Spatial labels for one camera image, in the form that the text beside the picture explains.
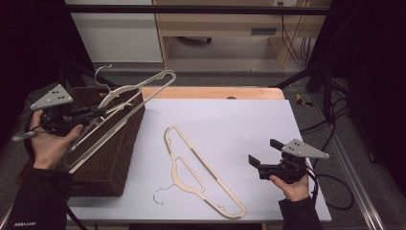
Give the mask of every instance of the white mounting plate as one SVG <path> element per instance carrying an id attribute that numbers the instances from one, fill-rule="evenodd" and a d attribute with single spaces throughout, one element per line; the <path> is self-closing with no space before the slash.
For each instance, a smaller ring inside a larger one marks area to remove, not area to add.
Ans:
<path id="1" fill-rule="evenodd" d="M 290 141 L 282 148 L 282 150 L 291 155 L 299 157 L 329 159 L 329 155 L 327 153 L 320 151 L 298 139 L 293 139 Z"/>
<path id="2" fill-rule="evenodd" d="M 51 89 L 47 94 L 45 94 L 38 101 L 30 106 L 31 110 L 38 110 L 47 107 L 53 107 L 61 104 L 72 103 L 74 100 L 71 95 L 62 87 L 62 85 L 57 85 L 55 88 Z"/>

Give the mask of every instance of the hanger hook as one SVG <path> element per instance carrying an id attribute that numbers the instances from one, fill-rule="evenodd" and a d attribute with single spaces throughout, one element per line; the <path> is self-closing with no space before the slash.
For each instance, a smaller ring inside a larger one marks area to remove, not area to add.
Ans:
<path id="1" fill-rule="evenodd" d="M 96 84 L 97 84 L 97 85 L 100 85 L 100 86 L 106 86 L 109 93 L 111 93 L 110 87 L 108 87 L 107 84 L 99 83 L 98 80 L 97 80 L 97 78 L 98 78 L 98 73 L 99 73 L 99 71 L 100 71 L 101 69 L 103 69 L 103 68 L 111 68 L 111 66 L 113 66 L 113 65 L 112 65 L 112 64 L 110 64 L 110 65 L 108 65 L 108 66 L 107 66 L 107 65 L 104 65 L 104 66 L 100 67 L 98 70 L 96 70 L 96 73 L 95 73 L 95 82 L 96 82 Z"/>

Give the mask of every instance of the floor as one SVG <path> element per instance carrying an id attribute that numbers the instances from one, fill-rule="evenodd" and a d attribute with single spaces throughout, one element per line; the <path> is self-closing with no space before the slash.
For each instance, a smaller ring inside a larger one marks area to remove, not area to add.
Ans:
<path id="1" fill-rule="evenodd" d="M 163 69 L 161 64 L 156 63 L 115 63 L 113 67 L 114 70 L 105 70 L 103 75 L 121 84 L 139 82 Z M 178 75 L 175 85 L 268 87 L 288 79 L 302 70 L 303 66 L 290 60 L 285 68 L 280 68 L 269 42 L 263 37 L 213 37 L 212 43 L 178 37 L 172 42 L 168 68 Z M 324 120 L 321 113 L 323 88 L 320 93 L 307 94 L 307 81 L 308 79 L 298 80 L 283 90 L 285 97 L 291 102 L 299 129 L 311 127 Z M 297 102 L 298 94 L 302 96 L 302 103 Z M 342 97 L 339 92 L 334 92 L 332 96 L 334 101 Z M 346 104 L 338 103 L 336 111 L 340 108 L 346 111 Z M 23 122 L 24 118 L 21 117 L 19 124 Z M 328 126 L 303 134 L 303 139 L 321 149 L 332 131 L 332 126 Z M 316 173 L 333 175 L 349 184 L 355 189 L 355 201 L 348 210 L 329 208 L 333 221 L 324 222 L 325 229 L 406 229 L 406 198 L 396 187 L 386 168 L 370 161 L 368 149 L 351 117 L 342 116 L 337 119 L 333 134 L 326 148 L 326 152 L 332 157 L 328 161 L 320 161 Z M 21 147 L 7 146 L 4 151 L 8 154 L 0 155 L 0 178 L 2 188 L 6 188 L 0 196 L 2 215 L 17 190 L 13 185 L 14 176 L 19 172 L 16 166 L 21 166 L 26 161 L 25 156 L 11 155 L 18 153 L 18 148 Z M 354 176 L 348 175 L 349 171 L 355 172 L 357 181 L 354 182 Z M 320 177 L 319 181 L 326 195 L 325 199 L 331 206 L 344 207 L 350 204 L 350 193 L 341 182 L 326 177 Z M 88 226 L 93 229 L 93 223 L 88 223 Z M 267 225 L 267 229 L 281 228 L 281 222 L 271 222 Z M 78 228 L 69 224 L 68 229 Z M 128 227 L 126 224 L 101 224 L 99 229 Z"/>

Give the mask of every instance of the white hanger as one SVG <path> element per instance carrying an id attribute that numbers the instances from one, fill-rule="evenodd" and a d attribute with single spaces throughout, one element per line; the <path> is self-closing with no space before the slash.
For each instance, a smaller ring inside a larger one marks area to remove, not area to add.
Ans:
<path id="1" fill-rule="evenodd" d="M 171 85 L 175 80 L 176 80 L 176 74 L 172 70 L 164 70 L 160 73 L 158 73 L 155 76 L 152 76 L 151 78 L 144 80 L 143 82 L 136 84 L 136 85 L 125 85 L 120 88 L 117 88 L 113 91 L 110 91 L 109 94 L 101 101 L 99 107 L 106 107 L 113 99 L 116 97 L 119 97 L 122 93 L 134 90 L 134 89 L 139 89 L 139 92 L 131 97 L 129 100 L 127 100 L 125 103 L 121 103 L 114 108 L 111 108 L 107 111 L 107 114 L 109 114 L 106 118 L 101 119 L 101 122 L 94 122 L 92 125 L 96 126 L 93 128 L 92 131 L 87 133 L 83 138 L 81 138 L 78 143 L 70 148 L 70 151 L 75 150 L 78 145 L 80 145 L 84 140 L 86 140 L 94 131 L 96 131 L 101 125 L 103 125 L 106 121 L 108 121 L 110 118 L 112 118 L 116 113 L 118 113 L 120 110 L 122 110 L 125 106 L 127 105 L 132 105 L 132 101 L 135 100 L 142 92 L 141 87 L 147 85 L 148 83 L 155 81 L 155 80 L 161 80 L 164 78 L 166 75 L 171 75 L 172 79 L 168 81 L 166 84 L 164 84 L 162 87 L 160 87 L 156 92 L 154 92 L 151 96 L 149 96 L 146 100 L 144 100 L 142 103 L 138 104 L 137 107 L 132 109 L 125 117 L 123 117 L 116 125 L 114 125 L 109 131 L 107 131 L 101 139 L 99 139 L 91 148 L 89 148 L 78 160 L 73 163 L 72 165 L 68 166 L 66 165 L 66 161 L 64 158 L 64 166 L 68 168 L 70 171 L 69 173 L 74 173 L 81 165 L 83 165 L 84 162 L 86 162 L 105 142 L 107 142 L 117 131 L 119 131 L 125 124 L 128 118 L 130 118 L 134 113 L 138 111 L 144 104 L 149 102 L 150 99 L 155 97 L 158 93 L 160 93 L 164 88 L 167 86 Z"/>

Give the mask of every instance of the brown wicker basket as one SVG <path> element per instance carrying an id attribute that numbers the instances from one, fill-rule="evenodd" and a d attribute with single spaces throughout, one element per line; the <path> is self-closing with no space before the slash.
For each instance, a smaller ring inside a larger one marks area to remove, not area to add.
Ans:
<path id="1" fill-rule="evenodd" d="M 138 89 L 128 91 L 109 103 L 108 108 L 126 102 L 138 92 Z M 74 106 L 99 105 L 104 96 L 108 94 L 104 88 L 75 88 L 71 96 Z M 127 106 L 115 116 L 104 123 L 89 138 L 81 143 L 77 149 L 70 152 L 66 157 L 68 165 L 73 164 L 80 156 L 92 147 L 114 125 L 116 125 L 129 111 L 143 102 L 140 94 L 132 106 Z M 127 178 L 128 168 L 131 161 L 134 142 L 137 137 L 140 124 L 143 120 L 145 107 L 142 106 L 135 114 L 128 118 L 116 134 L 102 145 L 75 173 L 71 196 L 121 196 Z M 32 166 L 28 162 L 17 183 L 21 183 L 24 174 Z"/>

